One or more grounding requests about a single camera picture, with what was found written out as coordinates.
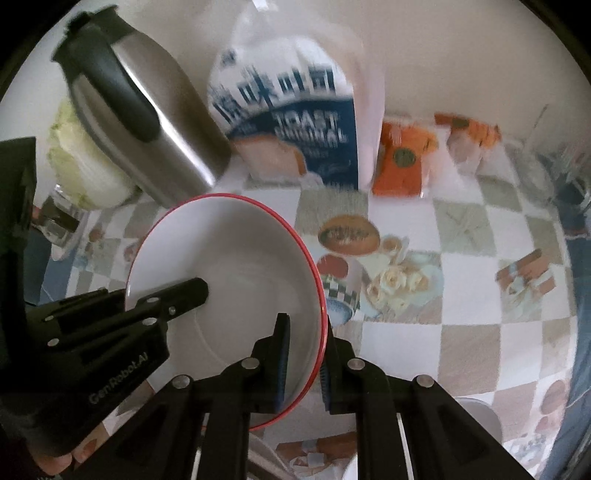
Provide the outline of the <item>person's hand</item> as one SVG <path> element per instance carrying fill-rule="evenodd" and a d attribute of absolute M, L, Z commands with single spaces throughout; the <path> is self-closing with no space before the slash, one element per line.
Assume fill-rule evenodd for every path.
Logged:
<path fill-rule="evenodd" d="M 107 429 L 103 423 L 100 423 L 70 453 L 53 456 L 43 453 L 35 446 L 28 445 L 27 448 L 34 463 L 40 470 L 49 476 L 55 476 L 65 471 L 72 463 L 76 465 L 84 463 L 108 438 Z"/>

